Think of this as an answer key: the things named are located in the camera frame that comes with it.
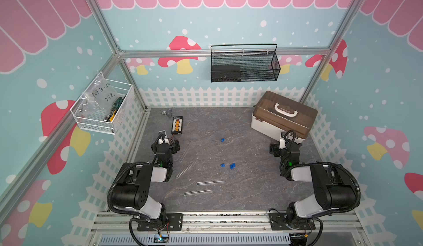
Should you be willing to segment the clear test tube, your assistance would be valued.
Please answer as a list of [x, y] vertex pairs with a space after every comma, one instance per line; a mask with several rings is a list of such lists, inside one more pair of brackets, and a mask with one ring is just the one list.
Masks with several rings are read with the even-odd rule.
[[200, 191], [190, 191], [190, 192], [184, 192], [184, 196], [191, 196], [191, 195], [198, 195], [198, 194], [208, 194], [208, 193], [212, 193], [213, 190], [212, 189], [205, 189], [205, 190], [200, 190]]
[[188, 170], [190, 170], [193, 166], [195, 166], [198, 163], [198, 161], [194, 161], [191, 164], [189, 164], [185, 169], [183, 169], [177, 176], [176, 179], [181, 178]]
[[203, 181], [203, 182], [197, 182], [196, 186], [203, 186], [203, 185], [214, 185], [214, 184], [223, 184], [225, 183], [224, 180], [217, 180], [217, 181]]

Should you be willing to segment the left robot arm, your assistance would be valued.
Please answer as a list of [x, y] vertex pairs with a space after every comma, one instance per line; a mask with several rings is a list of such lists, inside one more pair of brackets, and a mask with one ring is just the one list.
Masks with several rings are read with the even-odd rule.
[[152, 144], [152, 162], [124, 163], [107, 195], [110, 211], [131, 215], [137, 221], [161, 230], [168, 224], [166, 207], [155, 201], [149, 190], [152, 183], [168, 182], [173, 173], [173, 155], [180, 151], [180, 144], [174, 137], [167, 137], [161, 131]]

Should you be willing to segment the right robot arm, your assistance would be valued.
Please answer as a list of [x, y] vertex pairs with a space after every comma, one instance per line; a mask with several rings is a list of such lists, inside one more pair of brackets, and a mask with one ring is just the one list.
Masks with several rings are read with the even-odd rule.
[[288, 229], [310, 227], [315, 218], [347, 213], [361, 201], [358, 181], [342, 165], [332, 162], [300, 163], [301, 143], [296, 143], [296, 132], [280, 133], [278, 144], [269, 146], [269, 153], [280, 158], [280, 175], [288, 181], [312, 183], [313, 194], [291, 202], [284, 214], [272, 213], [271, 221]]

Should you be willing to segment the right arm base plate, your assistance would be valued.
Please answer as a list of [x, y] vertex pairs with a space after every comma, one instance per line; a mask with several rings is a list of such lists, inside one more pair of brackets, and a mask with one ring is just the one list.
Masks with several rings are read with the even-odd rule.
[[270, 212], [268, 214], [273, 231], [314, 231], [315, 223], [310, 218], [299, 218], [295, 214]]

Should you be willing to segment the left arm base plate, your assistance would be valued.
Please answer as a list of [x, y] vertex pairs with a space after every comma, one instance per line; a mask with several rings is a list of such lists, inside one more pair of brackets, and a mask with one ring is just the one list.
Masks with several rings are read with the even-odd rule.
[[166, 217], [160, 216], [158, 219], [150, 220], [141, 219], [137, 226], [137, 231], [181, 231], [183, 223], [183, 214], [166, 214]]

